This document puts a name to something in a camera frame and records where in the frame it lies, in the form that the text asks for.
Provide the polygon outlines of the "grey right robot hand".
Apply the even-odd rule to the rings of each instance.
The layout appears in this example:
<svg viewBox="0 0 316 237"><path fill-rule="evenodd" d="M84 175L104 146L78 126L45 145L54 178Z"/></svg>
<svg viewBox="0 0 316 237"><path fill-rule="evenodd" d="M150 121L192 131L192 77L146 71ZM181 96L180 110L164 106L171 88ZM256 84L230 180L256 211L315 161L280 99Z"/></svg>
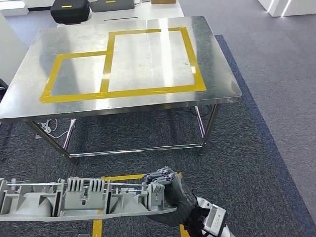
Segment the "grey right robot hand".
<svg viewBox="0 0 316 237"><path fill-rule="evenodd" d="M174 212L150 215L149 219L170 227L183 224L195 208L195 198L189 188L176 172L165 166L155 172L147 173L143 181L164 185L164 200L171 207L176 207Z"/></svg>

